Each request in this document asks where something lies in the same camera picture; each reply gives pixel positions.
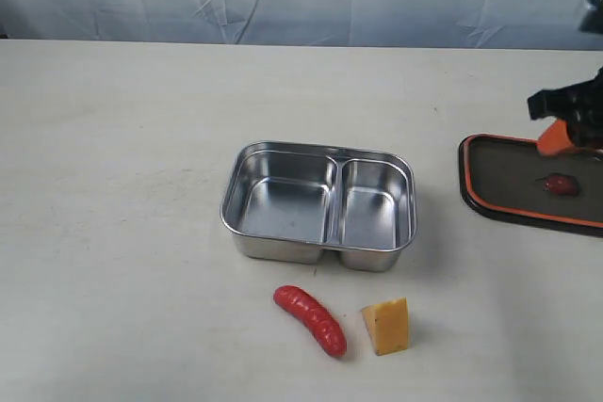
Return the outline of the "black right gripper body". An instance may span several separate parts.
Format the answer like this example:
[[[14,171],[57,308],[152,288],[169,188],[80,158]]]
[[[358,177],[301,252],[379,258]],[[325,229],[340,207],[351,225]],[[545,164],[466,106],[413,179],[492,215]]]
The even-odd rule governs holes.
[[[590,80],[542,89],[528,100],[530,119],[563,120],[578,151],[602,150],[602,69]]]

